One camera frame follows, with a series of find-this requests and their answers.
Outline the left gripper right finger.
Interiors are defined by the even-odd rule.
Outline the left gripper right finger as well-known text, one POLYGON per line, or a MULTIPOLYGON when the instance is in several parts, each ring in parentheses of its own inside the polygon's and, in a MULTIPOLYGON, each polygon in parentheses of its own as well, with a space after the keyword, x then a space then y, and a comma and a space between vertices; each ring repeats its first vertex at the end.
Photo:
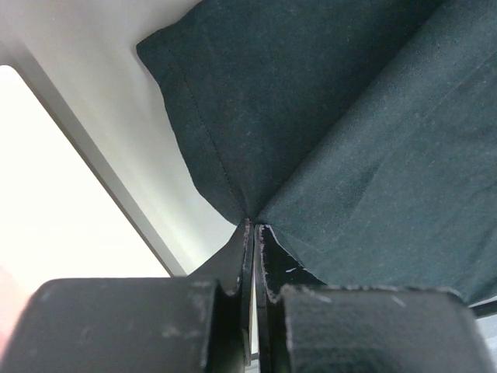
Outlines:
POLYGON ((449 288, 329 286, 277 241, 254 233, 262 372, 494 372, 477 321, 449 288))

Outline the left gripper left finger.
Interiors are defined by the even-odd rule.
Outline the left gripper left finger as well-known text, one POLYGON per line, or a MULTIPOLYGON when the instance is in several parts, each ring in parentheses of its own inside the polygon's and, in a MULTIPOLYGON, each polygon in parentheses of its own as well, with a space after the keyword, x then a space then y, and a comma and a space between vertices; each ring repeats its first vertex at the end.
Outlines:
POLYGON ((185 277, 73 278, 29 299, 3 372, 242 372, 251 363, 252 223, 185 277))

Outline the black t-shirt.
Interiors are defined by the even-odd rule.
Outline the black t-shirt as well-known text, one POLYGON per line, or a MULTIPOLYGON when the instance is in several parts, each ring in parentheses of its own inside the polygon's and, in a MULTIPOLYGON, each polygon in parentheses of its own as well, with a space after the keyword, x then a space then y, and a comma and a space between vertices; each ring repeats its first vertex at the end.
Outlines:
POLYGON ((229 222, 326 284, 495 296, 494 1, 203 1, 137 55, 229 222))

